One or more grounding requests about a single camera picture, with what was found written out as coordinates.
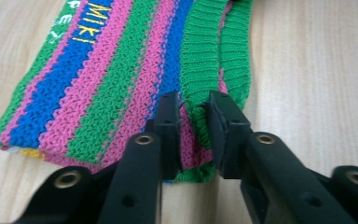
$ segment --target pink knit stripe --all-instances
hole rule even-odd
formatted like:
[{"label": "pink knit stripe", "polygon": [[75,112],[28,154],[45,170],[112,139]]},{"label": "pink knit stripe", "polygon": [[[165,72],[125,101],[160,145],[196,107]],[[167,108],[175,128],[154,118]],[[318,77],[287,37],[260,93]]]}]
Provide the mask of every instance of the pink knit stripe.
[{"label": "pink knit stripe", "polygon": [[225,94],[228,94],[228,89],[227,89],[227,86],[226,86],[226,82],[225,80],[223,79],[225,75],[225,69],[221,68],[219,70],[219,91],[225,93]]},{"label": "pink knit stripe", "polygon": [[16,109],[12,119],[10,120],[10,122],[7,124],[6,128],[2,131],[0,135],[0,142],[4,146],[9,145],[10,132],[19,125],[18,123],[19,118],[26,114],[25,108],[33,101],[32,95],[35,91],[37,91],[36,85],[45,78],[46,74],[51,72],[52,66],[58,62],[58,58],[60,55],[62,55],[63,49],[68,45],[68,40],[72,37],[72,33],[77,28],[77,24],[80,21],[80,15],[83,12],[83,8],[87,2],[88,2],[87,0],[81,1],[75,16],[72,18],[68,31],[62,37],[61,42],[54,50],[54,53],[52,54],[51,58],[48,60],[47,64],[45,65],[45,67],[43,67],[40,73],[37,76],[35,76],[26,87],[23,99],[21,101],[21,105]]},{"label": "pink knit stripe", "polygon": [[131,14],[132,1],[116,0],[109,11],[109,19],[96,37],[89,59],[83,63],[84,68],[77,72],[78,78],[65,90],[65,97],[60,100],[60,109],[54,111],[54,120],[50,120],[47,131],[39,137],[40,149],[66,153],[68,142],[75,137],[75,130],[86,110],[92,104],[92,97],[107,75],[106,68],[116,55],[118,41],[126,27]]},{"label": "pink knit stripe", "polygon": [[232,1],[228,1],[225,11],[223,12],[222,18],[220,19],[219,31],[225,26],[226,16],[232,8]]},{"label": "pink knit stripe", "polygon": [[150,95],[155,91],[154,84],[160,81],[157,74],[163,71],[163,68],[158,68],[159,64],[164,64],[164,57],[160,57],[161,53],[164,53],[161,44],[167,41],[164,39],[164,36],[168,33],[166,26],[171,26],[172,22],[169,17],[174,12],[174,9],[173,0],[161,0],[158,6],[158,13],[147,43],[144,63],[136,82],[129,108],[124,115],[124,119],[120,122],[113,142],[103,156],[103,166],[121,158],[128,139],[140,132],[141,128],[145,126],[145,118],[149,116],[147,107],[156,103],[152,102]]}]

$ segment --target blue knit stripe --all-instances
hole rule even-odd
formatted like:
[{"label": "blue knit stripe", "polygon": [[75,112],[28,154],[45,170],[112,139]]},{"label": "blue knit stripe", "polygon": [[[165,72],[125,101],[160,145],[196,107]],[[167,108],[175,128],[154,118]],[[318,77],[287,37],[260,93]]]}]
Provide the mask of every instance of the blue knit stripe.
[{"label": "blue knit stripe", "polygon": [[[51,72],[36,85],[37,91],[32,95],[33,102],[25,108],[26,115],[19,118],[19,126],[10,132],[11,146],[38,148],[39,135],[46,131],[47,122],[54,119],[53,113],[60,108],[59,102],[65,96],[64,90],[77,78],[77,71],[83,68],[83,62],[93,50],[92,43],[96,42],[96,36],[106,24],[109,10],[96,10],[95,5],[110,7],[112,2],[113,0],[90,0],[85,5],[73,37],[68,40],[68,45]],[[85,18],[102,21],[103,25],[84,21]]]},{"label": "blue knit stripe", "polygon": [[176,14],[173,17],[168,41],[165,46],[164,75],[158,92],[156,106],[153,108],[153,118],[156,116],[159,98],[170,91],[180,91],[180,49],[182,46],[183,31],[185,29],[188,12],[193,5],[193,0],[180,0]]}]

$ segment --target wooden table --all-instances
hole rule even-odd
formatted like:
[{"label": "wooden table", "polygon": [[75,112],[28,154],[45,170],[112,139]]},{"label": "wooden table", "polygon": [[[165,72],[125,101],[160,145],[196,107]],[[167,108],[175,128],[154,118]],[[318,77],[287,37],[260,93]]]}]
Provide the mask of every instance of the wooden table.
[{"label": "wooden table", "polygon": [[[0,0],[0,116],[63,1]],[[358,165],[358,1],[255,0],[244,110],[323,175]],[[0,222],[15,220],[54,164],[0,151]],[[162,223],[249,223],[239,181],[164,185]]]}]

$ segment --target ribbed knit edge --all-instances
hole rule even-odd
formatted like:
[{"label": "ribbed knit edge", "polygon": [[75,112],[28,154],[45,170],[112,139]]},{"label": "ribbed knit edge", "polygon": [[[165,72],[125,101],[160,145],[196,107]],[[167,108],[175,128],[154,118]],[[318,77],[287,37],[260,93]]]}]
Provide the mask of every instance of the ribbed knit edge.
[{"label": "ribbed knit edge", "polygon": [[181,49],[181,86],[187,113],[200,143],[211,148],[205,111],[198,106],[218,90],[218,29],[227,0],[194,3],[187,17]]},{"label": "ribbed knit edge", "polygon": [[220,59],[228,94],[244,107],[251,84],[249,25],[253,0],[233,3],[221,34]]},{"label": "ribbed knit edge", "polygon": [[[72,7],[71,4],[69,4],[71,0],[67,0],[62,8],[62,11],[60,12],[59,16],[53,23],[49,34],[54,32],[56,35],[64,34],[67,32],[70,22],[68,23],[59,23],[62,16],[65,15],[74,15],[76,12],[76,7]],[[58,44],[60,43],[62,39],[62,35],[58,36],[57,39],[55,39],[52,42],[51,36],[48,35],[47,39],[45,40],[45,43],[43,44],[41,50],[39,50],[36,59],[34,63],[32,64],[31,68],[28,70],[27,74],[24,76],[24,78],[20,81],[20,83],[17,85],[16,89],[13,92],[12,100],[10,101],[10,104],[8,105],[5,113],[3,114],[2,118],[0,118],[0,134],[1,132],[6,128],[7,124],[13,117],[16,109],[20,106],[22,98],[24,96],[25,89],[27,87],[27,84],[39,74],[39,72],[42,70],[42,68],[47,63],[48,59],[51,57],[54,50],[57,48]]]}]

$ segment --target knitted fabric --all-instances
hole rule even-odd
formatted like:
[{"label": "knitted fabric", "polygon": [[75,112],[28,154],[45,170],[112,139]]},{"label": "knitted fabric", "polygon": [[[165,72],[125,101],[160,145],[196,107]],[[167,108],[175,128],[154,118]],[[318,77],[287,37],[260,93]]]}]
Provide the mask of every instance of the knitted fabric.
[{"label": "knitted fabric", "polygon": [[251,0],[67,0],[0,119],[0,148],[98,172],[179,91],[177,181],[214,174],[204,111],[210,90],[244,106]]}]

